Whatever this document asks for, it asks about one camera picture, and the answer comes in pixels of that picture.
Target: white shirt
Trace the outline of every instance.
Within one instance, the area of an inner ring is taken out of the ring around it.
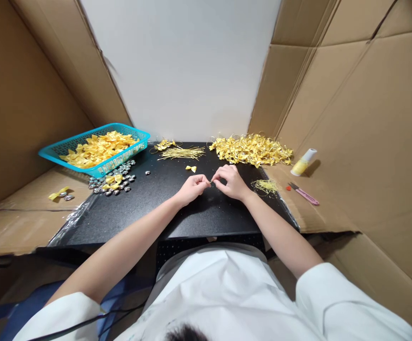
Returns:
[[[100,306],[83,293],[57,299],[15,337],[26,341],[97,316]],[[189,324],[219,340],[412,340],[412,327],[324,263],[304,273],[296,302],[257,257],[232,250],[189,256],[138,321],[116,340],[164,340]],[[58,339],[97,340],[95,323]]]

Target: blue basket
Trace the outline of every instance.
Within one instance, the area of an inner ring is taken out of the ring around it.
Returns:
[[[139,142],[92,168],[78,168],[73,165],[70,165],[69,163],[66,163],[64,160],[59,158],[59,155],[68,155],[69,149],[74,151],[78,144],[87,143],[86,138],[90,138],[92,134],[106,135],[106,133],[112,132],[114,130],[118,133],[121,133],[122,135],[131,134],[133,135],[135,140],[139,139]],[[86,173],[95,178],[100,178],[105,174],[109,173],[114,168],[118,167],[120,164],[127,161],[133,155],[136,155],[143,149],[146,149],[147,141],[149,140],[149,138],[150,134],[143,132],[142,130],[121,123],[111,123],[105,126],[101,126],[100,128],[95,128],[89,130],[88,132],[70,137],[66,140],[57,142],[55,144],[49,145],[48,147],[45,147],[42,150],[40,150],[38,152],[38,155],[52,162],[58,163],[66,168],[74,170],[76,172]]]

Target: yellow bottle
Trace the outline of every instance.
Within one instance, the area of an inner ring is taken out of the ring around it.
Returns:
[[[295,176],[301,176],[302,173],[307,169],[309,166],[309,162],[312,157],[316,154],[316,149],[310,148],[301,159],[296,162],[293,169],[291,169],[291,174]]]

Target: black tabletop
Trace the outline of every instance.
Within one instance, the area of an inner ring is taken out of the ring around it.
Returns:
[[[184,147],[205,146],[205,143],[184,143]],[[185,167],[197,166],[196,174],[205,174],[210,180],[218,167],[227,162],[219,160],[215,151],[206,147],[205,156],[192,159],[157,160],[160,153],[151,154],[148,146],[133,158],[136,165],[130,174],[136,181],[130,183],[131,191],[106,197],[91,194],[74,219],[70,219],[50,242],[49,247],[101,244],[118,234],[132,222],[143,217],[173,196],[194,175]],[[266,179],[264,171],[249,164],[237,168],[246,184]],[[278,214],[295,226],[278,195],[263,196],[263,200]],[[238,200],[221,193],[214,184],[203,195],[184,207],[164,230],[161,239],[197,238],[221,235],[260,233],[245,206]]]

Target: cable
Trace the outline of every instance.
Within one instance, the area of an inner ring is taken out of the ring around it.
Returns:
[[[133,312],[133,311],[135,311],[135,310],[137,310],[137,309],[140,309],[140,308],[144,307],[144,305],[146,304],[146,302],[147,302],[147,300],[144,301],[142,304],[138,305],[137,307],[134,307],[134,308],[131,308],[131,309],[116,309],[116,310],[110,310],[110,311],[108,311],[106,314],[96,316],[96,317],[91,318],[91,319],[89,319],[89,320],[86,320],[86,321],[84,321],[84,322],[78,323],[78,324],[76,324],[76,325],[74,325],[74,326],[72,326],[72,327],[70,327],[70,328],[67,328],[67,329],[64,329],[64,330],[61,330],[61,331],[58,331],[58,332],[54,332],[54,333],[52,333],[52,334],[48,334],[48,335],[45,335],[45,336],[40,336],[40,337],[37,337],[37,338],[34,338],[34,339],[30,339],[30,340],[28,340],[28,341],[51,341],[51,340],[55,340],[55,339],[57,339],[57,338],[60,338],[61,336],[64,336],[64,335],[66,335],[66,334],[68,334],[68,333],[71,333],[71,332],[75,331],[76,329],[79,329],[79,328],[84,327],[84,326],[86,326],[86,325],[88,325],[88,324],[91,324],[91,323],[93,323],[93,322],[95,322],[95,321],[98,321],[98,320],[101,320],[101,319],[103,319],[103,318],[106,318],[106,317],[108,317],[110,314],[113,314],[113,313],[126,313],[126,314],[123,315],[121,318],[119,318],[118,320],[114,321],[108,328],[106,328],[105,330],[103,330],[103,331],[100,333],[100,335],[99,335],[99,338],[100,338],[106,331],[108,331],[109,329],[111,329],[112,326],[114,326],[115,324],[117,324],[117,323],[118,323],[119,321],[121,321],[124,317],[128,316],[131,312]]]

